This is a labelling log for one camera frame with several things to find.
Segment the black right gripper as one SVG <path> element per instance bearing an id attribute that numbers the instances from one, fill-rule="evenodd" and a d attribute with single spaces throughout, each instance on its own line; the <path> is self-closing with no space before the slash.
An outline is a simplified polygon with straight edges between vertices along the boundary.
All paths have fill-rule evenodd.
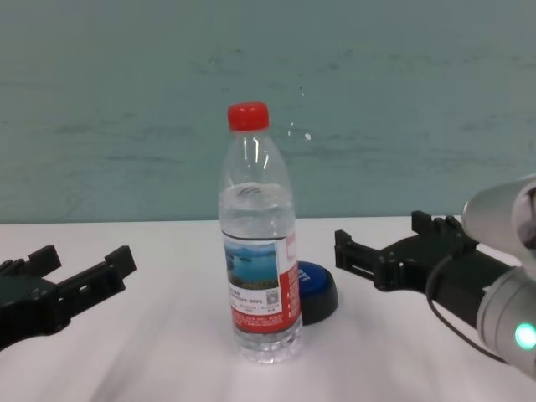
<path id="1" fill-rule="evenodd" d="M 512 267 L 477 250 L 473 240 L 453 216 L 433 218 L 423 211 L 411 213 L 417 235 L 389 247 L 389 256 L 356 243 L 343 230 L 334 233 L 335 266 L 372 281 L 380 291 L 425 293 L 432 270 L 441 260 L 452 260 L 435 277 L 431 298 L 471 327 L 485 289 Z"/>

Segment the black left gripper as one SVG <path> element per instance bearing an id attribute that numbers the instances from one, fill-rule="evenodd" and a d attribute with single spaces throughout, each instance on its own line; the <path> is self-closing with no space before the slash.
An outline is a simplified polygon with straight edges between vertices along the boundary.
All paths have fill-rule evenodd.
<path id="1" fill-rule="evenodd" d="M 137 269 L 127 245 L 58 285 L 40 278 L 60 267 L 53 245 L 26 260 L 1 264 L 1 349 L 64 330 L 70 325 L 68 315 L 79 315 L 124 291 L 124 279 Z"/>

